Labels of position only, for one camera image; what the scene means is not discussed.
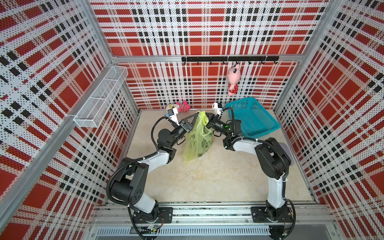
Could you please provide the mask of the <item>yellow-green plastic bag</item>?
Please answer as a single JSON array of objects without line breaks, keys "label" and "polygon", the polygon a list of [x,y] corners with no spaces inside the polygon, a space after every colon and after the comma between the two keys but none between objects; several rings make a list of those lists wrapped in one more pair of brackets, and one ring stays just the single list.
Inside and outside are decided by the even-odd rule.
[{"label": "yellow-green plastic bag", "polygon": [[205,111],[198,112],[194,128],[187,134],[187,143],[184,149],[183,158],[190,162],[202,157],[212,146],[214,141],[213,131],[207,128],[209,117]]}]

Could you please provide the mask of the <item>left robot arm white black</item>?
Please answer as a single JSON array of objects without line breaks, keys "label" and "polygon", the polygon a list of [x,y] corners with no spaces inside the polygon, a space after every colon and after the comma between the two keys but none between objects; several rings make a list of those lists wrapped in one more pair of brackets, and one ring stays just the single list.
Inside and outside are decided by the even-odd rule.
[{"label": "left robot arm white black", "polygon": [[[199,114],[182,119],[178,124],[169,117],[161,117],[151,129],[151,140],[156,151],[137,159],[124,158],[110,177],[106,194],[108,199],[129,210],[141,212],[154,221],[159,215],[159,203],[145,193],[147,176],[155,169],[170,163],[176,155],[174,145],[193,130]],[[155,140],[155,128],[161,120],[167,120],[174,127],[172,131],[162,129]]]}]

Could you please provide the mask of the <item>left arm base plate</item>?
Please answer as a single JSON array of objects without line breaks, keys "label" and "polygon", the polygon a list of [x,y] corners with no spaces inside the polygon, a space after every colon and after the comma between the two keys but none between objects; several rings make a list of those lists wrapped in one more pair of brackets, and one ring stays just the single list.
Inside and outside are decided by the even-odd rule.
[{"label": "left arm base plate", "polygon": [[172,207],[155,207],[150,214],[134,211],[133,220],[136,224],[170,224],[173,219],[173,211]]}]

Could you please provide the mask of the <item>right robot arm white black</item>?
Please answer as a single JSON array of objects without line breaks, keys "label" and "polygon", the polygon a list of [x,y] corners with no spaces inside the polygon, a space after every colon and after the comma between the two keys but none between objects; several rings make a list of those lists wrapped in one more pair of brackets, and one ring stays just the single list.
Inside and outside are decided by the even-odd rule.
[{"label": "right robot arm white black", "polygon": [[291,159],[274,138],[259,140],[241,137],[241,121],[232,119],[229,123],[221,121],[220,114],[207,113],[206,127],[224,135],[226,150],[244,152],[257,156],[263,173],[268,177],[268,198],[266,216],[271,222],[289,212],[286,198],[286,181],[290,172]]}]

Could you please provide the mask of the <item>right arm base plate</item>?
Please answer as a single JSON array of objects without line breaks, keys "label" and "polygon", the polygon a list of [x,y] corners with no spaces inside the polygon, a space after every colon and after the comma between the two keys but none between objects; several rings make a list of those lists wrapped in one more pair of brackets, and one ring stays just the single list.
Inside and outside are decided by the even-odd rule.
[{"label": "right arm base plate", "polygon": [[293,214],[289,207],[282,206],[275,209],[271,206],[251,207],[251,216],[254,223],[292,223]]}]

